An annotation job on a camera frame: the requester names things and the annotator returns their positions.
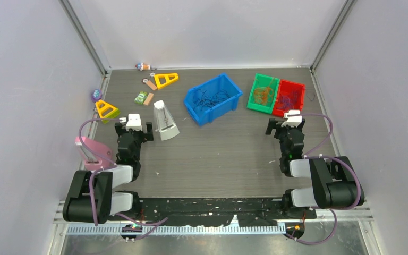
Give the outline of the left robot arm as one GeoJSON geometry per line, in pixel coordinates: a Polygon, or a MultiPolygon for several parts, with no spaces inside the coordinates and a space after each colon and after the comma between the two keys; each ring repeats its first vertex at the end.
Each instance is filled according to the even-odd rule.
{"type": "Polygon", "coordinates": [[[142,203],[138,193],[115,192],[114,188],[138,178],[141,145],[154,139],[152,123],[147,122],[146,126],[142,126],[140,121],[123,120],[115,123],[115,131],[118,135],[116,161],[112,161],[110,155],[100,154],[90,148],[82,135],[77,136],[77,143],[108,165],[99,164],[94,169],[74,173],[62,211],[65,221],[98,225],[118,213],[129,220],[135,220],[141,215],[142,203]]]}

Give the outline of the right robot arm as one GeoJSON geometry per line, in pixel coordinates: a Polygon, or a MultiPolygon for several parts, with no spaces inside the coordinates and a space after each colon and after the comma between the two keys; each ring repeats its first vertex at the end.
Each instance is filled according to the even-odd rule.
{"type": "Polygon", "coordinates": [[[303,154],[305,121],[300,123],[270,118],[265,131],[278,140],[280,171],[288,177],[308,178],[308,188],[286,190],[282,211],[297,217],[303,208],[352,209],[364,204],[363,188],[346,156],[308,157],[303,154]]]}

